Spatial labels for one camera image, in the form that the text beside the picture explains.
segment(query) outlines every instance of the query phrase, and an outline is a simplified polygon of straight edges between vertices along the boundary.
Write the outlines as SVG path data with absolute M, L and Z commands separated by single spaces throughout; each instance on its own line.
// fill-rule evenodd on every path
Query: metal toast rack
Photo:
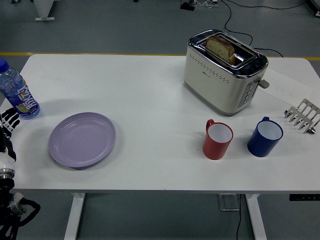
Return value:
M 294 126 L 299 125 L 299 130 L 305 128 L 304 134 L 315 134 L 315 126 L 320 122 L 320 108 L 308 101 L 306 98 L 302 100 L 298 107 L 290 107 L 284 111 L 284 118 L 291 116 L 289 122 L 294 122 Z

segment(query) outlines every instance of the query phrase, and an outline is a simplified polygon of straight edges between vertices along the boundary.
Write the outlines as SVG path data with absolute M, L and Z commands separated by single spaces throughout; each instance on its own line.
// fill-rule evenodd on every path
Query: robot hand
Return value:
M 7 148 L 8 155 L 14 160 L 17 159 L 10 138 L 13 130 L 20 123 L 17 111 L 12 107 L 0 115 L 0 152 L 5 153 Z
M 12 107 L 6 110 L 4 113 L 2 113 L 0 118 L 2 122 L 3 134 L 5 137 L 10 139 L 12 136 L 13 130 L 20 123 L 20 120 L 18 120 L 19 114 Z

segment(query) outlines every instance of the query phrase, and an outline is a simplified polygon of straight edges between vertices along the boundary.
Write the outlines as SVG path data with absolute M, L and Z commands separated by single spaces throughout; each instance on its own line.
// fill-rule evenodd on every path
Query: purple plate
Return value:
M 49 151 L 58 163 L 83 168 L 102 160 L 113 148 L 116 129 L 109 118 L 82 112 L 60 122 L 49 137 Z

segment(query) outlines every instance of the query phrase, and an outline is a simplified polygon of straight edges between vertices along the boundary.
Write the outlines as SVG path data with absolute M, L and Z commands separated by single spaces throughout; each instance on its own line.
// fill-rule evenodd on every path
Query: paper sheet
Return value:
M 274 70 L 267 69 L 263 79 L 270 83 L 266 89 L 260 90 L 297 107 L 303 99 L 307 99 L 313 93 L 313 89 L 290 77 L 282 75 Z

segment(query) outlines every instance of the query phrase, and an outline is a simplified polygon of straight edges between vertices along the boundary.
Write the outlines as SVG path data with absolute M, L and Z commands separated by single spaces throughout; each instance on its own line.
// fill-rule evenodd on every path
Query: bread slice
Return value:
M 205 42 L 205 49 L 225 60 L 231 65 L 235 64 L 235 48 L 230 42 L 219 36 L 210 36 Z

